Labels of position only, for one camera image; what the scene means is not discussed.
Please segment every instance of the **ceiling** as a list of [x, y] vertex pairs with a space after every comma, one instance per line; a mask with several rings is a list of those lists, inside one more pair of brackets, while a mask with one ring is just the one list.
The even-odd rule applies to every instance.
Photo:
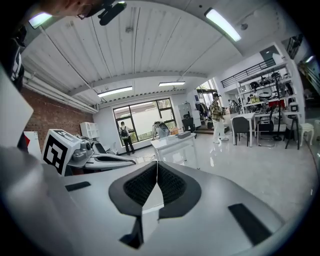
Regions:
[[[100, 26], [97, 16], [56, 21], [27, 46], [23, 64], [29, 73], [88, 105], [163, 90], [185, 92], [226, 63], [240, 61], [252, 45], [280, 29], [276, 9], [268, 2], [129, 0], [107, 26]], [[209, 7], [234, 25], [240, 41], [229, 41], [206, 20]], [[240, 30], [243, 22], [249, 25], [245, 31]], [[160, 82], [173, 81], [186, 83], [159, 87]], [[97, 95], [127, 86], [133, 90]]]

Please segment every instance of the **glossy floor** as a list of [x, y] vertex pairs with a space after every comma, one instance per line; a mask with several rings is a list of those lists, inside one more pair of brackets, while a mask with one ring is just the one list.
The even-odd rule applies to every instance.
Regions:
[[[297, 150], [291, 142], [285, 149], [283, 141], [275, 147], [257, 146], [254, 138], [252, 147], [247, 147], [243, 136], [237, 146], [228, 141], [213, 143], [213, 136], [198, 134], [195, 140], [200, 170], [223, 176], [245, 188], [278, 212], [285, 221], [296, 216], [312, 198], [318, 187], [315, 162], [309, 148], [304, 145]], [[153, 147], [136, 151], [132, 155], [137, 162], [155, 159]], [[165, 154], [165, 161], [196, 168], [193, 149], [187, 150], [186, 160], [181, 150]]]

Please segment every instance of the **man with backpack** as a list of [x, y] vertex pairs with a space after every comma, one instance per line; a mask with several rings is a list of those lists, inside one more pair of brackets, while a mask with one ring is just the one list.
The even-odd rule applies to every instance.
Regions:
[[129, 130], [130, 129], [127, 126], [125, 126], [125, 122], [122, 121], [121, 127], [119, 128], [119, 135], [124, 142], [126, 153], [130, 156], [130, 150], [129, 150], [128, 144], [130, 145], [132, 154], [135, 153], [135, 149], [134, 149], [134, 146], [132, 146]]

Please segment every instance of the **backpack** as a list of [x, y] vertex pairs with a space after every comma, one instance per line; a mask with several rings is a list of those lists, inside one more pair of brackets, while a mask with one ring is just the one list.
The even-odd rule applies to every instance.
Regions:
[[126, 130], [126, 127], [124, 127], [124, 129], [121, 128], [121, 139], [126, 140], [129, 138], [129, 134], [128, 131]]

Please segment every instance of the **red object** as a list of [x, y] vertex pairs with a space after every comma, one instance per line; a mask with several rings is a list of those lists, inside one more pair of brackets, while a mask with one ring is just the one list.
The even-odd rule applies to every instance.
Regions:
[[26, 146], [29, 147], [30, 139], [26, 135], [24, 135], [25, 141], [26, 141]]
[[[278, 102], [279, 102], [279, 100], [269, 102], [269, 107], [271, 108], [272, 106], [278, 106], [278, 105], [279, 105]], [[281, 105], [281, 108], [282, 108], [282, 109], [285, 108], [285, 100], [284, 100], [284, 99], [280, 99], [280, 105]]]

